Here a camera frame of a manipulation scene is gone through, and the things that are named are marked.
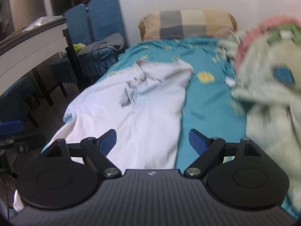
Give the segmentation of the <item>teal patterned bed sheet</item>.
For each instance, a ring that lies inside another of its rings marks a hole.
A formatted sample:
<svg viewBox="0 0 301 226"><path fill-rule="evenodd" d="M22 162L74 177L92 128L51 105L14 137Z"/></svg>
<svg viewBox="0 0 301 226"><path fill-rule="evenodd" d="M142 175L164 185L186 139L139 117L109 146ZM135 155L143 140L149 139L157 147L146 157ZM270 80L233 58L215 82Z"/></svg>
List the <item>teal patterned bed sheet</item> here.
<svg viewBox="0 0 301 226"><path fill-rule="evenodd" d="M137 60L171 63L182 60L194 72L186 88L181 130L174 168L185 170L198 154L189 143L189 131L196 129L208 137L238 142L245 136L246 116L241 104L230 95L233 68L216 49L217 40L188 38L153 40L128 48L96 83L131 67Z"/></svg>

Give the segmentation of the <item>pink fluffy blanket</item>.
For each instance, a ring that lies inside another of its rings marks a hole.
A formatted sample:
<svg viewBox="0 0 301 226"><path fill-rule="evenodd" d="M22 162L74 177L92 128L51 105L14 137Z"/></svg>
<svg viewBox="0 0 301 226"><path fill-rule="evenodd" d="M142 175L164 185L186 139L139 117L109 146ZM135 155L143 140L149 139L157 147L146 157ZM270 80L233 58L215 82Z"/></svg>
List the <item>pink fluffy blanket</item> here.
<svg viewBox="0 0 301 226"><path fill-rule="evenodd" d="M277 27L286 24L294 24L297 27L300 27L300 19L288 15L276 15L262 21L258 24L258 26L250 30L246 30L242 39L238 43L238 48L234 56L234 70L236 73L238 73L249 47L256 39L263 36L265 33L274 31Z"/></svg>

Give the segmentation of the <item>light green fleece blanket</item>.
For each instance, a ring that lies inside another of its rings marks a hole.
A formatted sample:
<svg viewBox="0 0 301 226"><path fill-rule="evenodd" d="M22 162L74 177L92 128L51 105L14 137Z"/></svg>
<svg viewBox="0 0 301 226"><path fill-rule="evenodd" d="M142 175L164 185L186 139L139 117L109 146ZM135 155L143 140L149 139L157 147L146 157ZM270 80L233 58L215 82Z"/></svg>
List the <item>light green fleece blanket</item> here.
<svg viewBox="0 0 301 226"><path fill-rule="evenodd" d="M226 30L218 51L234 66L241 35ZM231 90L234 99L249 104L246 135L288 175L289 201L300 211L300 32L281 26L249 47Z"/></svg>

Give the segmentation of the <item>yellow plush toy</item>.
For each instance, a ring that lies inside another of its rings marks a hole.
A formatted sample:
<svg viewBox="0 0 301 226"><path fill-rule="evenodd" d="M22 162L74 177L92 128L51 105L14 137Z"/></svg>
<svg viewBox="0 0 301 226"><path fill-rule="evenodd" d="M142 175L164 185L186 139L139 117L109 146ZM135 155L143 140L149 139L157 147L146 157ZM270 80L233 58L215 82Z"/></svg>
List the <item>yellow plush toy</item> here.
<svg viewBox="0 0 301 226"><path fill-rule="evenodd" d="M86 45L82 43L73 44L73 48L76 54L78 54Z"/></svg>

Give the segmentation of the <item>light grey t-shirt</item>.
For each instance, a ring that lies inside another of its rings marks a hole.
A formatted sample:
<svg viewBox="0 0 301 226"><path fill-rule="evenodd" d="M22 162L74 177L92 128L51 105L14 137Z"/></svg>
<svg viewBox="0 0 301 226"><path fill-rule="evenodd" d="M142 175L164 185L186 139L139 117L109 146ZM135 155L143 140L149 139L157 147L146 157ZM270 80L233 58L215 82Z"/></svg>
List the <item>light grey t-shirt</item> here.
<svg viewBox="0 0 301 226"><path fill-rule="evenodd" d="M193 72L182 60L137 60L79 94L68 105L67 122L53 139L78 143L114 129L117 141L108 159L122 172L173 169L181 111Z"/></svg>

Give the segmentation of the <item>white desk with black legs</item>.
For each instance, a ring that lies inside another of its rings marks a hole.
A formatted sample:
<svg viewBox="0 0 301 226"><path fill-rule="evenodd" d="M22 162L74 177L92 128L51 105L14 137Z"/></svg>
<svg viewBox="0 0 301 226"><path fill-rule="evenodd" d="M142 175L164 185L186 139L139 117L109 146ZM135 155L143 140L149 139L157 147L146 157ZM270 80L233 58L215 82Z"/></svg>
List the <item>white desk with black legs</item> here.
<svg viewBox="0 0 301 226"><path fill-rule="evenodd" d="M1 41L1 94L31 71L48 105L53 106L37 66L63 48L77 79L78 90L83 91L90 86L90 79L83 73L63 17L30 31L20 31Z"/></svg>

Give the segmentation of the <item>grey cloth on chair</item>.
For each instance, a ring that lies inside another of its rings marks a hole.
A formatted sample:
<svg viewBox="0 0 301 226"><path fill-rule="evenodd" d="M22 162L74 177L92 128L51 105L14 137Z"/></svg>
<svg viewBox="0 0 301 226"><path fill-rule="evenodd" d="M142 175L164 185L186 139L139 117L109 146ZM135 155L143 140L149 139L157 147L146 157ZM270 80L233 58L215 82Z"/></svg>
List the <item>grey cloth on chair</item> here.
<svg viewBox="0 0 301 226"><path fill-rule="evenodd" d="M114 33L106 38L104 38L101 41L96 41L91 43L90 45L82 48L79 52L78 52L78 56L79 55L86 55L89 54L91 52L100 50L102 48L111 48L113 50L122 50L125 46L125 43L123 41L122 36L120 35L120 33Z"/></svg>

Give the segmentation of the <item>blue covered chair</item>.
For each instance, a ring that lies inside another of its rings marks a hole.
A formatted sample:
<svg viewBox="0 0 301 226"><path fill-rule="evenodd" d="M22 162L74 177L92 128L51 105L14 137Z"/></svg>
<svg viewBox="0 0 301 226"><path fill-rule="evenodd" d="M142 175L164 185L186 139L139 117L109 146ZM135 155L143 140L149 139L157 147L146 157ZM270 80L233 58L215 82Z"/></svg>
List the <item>blue covered chair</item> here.
<svg viewBox="0 0 301 226"><path fill-rule="evenodd" d="M72 44L86 46L120 33L125 43L122 50L102 48L86 55L77 55L83 73L89 79L103 76L118 61L128 46L119 0L91 0L64 13Z"/></svg>

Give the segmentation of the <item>checkered beige grey pillow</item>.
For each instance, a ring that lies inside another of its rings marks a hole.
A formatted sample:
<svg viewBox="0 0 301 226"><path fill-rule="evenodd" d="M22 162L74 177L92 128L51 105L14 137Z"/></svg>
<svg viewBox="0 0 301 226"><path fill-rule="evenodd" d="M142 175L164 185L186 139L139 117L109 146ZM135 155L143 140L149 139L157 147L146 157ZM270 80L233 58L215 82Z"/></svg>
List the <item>checkered beige grey pillow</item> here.
<svg viewBox="0 0 301 226"><path fill-rule="evenodd" d="M200 8L152 12L138 27L142 41L169 40L224 36L227 29L236 31L237 22L224 9Z"/></svg>

